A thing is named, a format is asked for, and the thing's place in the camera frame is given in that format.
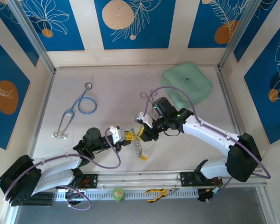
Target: metal spring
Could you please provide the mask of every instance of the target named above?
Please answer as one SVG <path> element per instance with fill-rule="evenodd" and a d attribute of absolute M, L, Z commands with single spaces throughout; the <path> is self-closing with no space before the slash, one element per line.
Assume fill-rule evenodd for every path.
<path fill-rule="evenodd" d="M 137 135 L 136 135 L 135 130 L 133 128 L 131 128 L 131 132 L 135 135 L 135 139 L 133 141 L 134 149 L 136 151 L 137 156 L 141 157 L 142 156 L 142 146 L 141 146 L 140 141 L 137 138 Z"/>

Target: gray floor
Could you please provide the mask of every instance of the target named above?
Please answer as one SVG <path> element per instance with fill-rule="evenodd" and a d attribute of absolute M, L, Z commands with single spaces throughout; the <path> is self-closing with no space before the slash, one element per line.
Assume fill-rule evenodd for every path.
<path fill-rule="evenodd" d="M 66 202 L 47 207 L 21 207 L 16 224 L 263 224 L 264 216 L 253 188 L 226 189 L 210 204 L 197 199 L 93 201 L 88 211 Z"/>

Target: blue stethoscope tubing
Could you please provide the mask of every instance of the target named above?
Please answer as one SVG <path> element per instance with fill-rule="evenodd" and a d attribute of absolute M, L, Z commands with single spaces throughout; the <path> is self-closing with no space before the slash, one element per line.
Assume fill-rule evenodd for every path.
<path fill-rule="evenodd" d="M 90 83 L 86 83 L 86 84 L 85 84 L 85 90 L 84 90 L 82 96 L 74 102 L 73 106 L 71 106 L 71 108 L 70 108 L 69 110 L 67 110 L 67 111 L 65 111 L 65 112 L 63 113 L 62 118 L 64 118 L 64 116 L 65 116 L 66 114 L 69 113 L 69 114 L 71 114 L 71 118 L 70 118 L 70 119 L 73 120 L 74 117 L 75 117 L 74 107 L 76 106 L 77 103 L 78 103 L 78 110 L 79 110 L 82 114 L 87 114 L 87 115 L 88 115 L 88 114 L 92 114 L 92 113 L 94 113 L 94 112 L 97 110 L 97 107 L 98 107 L 97 102 L 96 102 L 93 98 L 91 98 L 91 97 L 85 97 L 85 96 L 84 96 L 85 93 L 86 93 L 88 90 L 91 90 L 91 89 L 92 89 L 92 85 L 90 84 L 90 85 L 91 85 L 91 88 L 87 88 L 87 84 L 90 84 Z M 94 109 L 93 109 L 92 111 L 90 111 L 90 112 L 82 111 L 82 109 L 81 109 L 80 106 L 81 106 L 81 101 L 82 101 L 83 99 L 90 100 L 90 101 L 92 101 L 92 102 L 94 103 Z"/>

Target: green pouch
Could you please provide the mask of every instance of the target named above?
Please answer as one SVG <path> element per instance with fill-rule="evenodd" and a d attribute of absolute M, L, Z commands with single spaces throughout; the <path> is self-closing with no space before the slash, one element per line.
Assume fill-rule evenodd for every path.
<path fill-rule="evenodd" d="M 191 62 L 177 65 L 163 73 L 162 86 L 177 87 L 188 94 L 194 104 L 204 101 L 210 95 L 210 80 Z M 166 93 L 179 108 L 190 107 L 190 102 L 179 91 L 166 88 Z"/>

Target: pliers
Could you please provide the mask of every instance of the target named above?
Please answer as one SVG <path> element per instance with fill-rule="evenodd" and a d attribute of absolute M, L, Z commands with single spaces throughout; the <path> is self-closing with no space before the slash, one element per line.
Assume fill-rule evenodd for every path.
<path fill-rule="evenodd" d="M 157 192 L 157 193 L 161 193 L 161 195 L 159 195 L 155 199 L 149 199 L 149 200 L 147 200 L 147 202 L 149 202 L 149 203 L 156 202 L 160 198 L 166 197 L 168 194 L 171 194 L 171 193 L 173 193 L 173 192 L 175 192 L 177 190 L 179 190 L 179 188 L 161 189 L 161 190 L 157 190 L 157 189 L 148 190 L 148 191 L 145 192 L 145 194 L 152 193 L 152 192 Z"/>

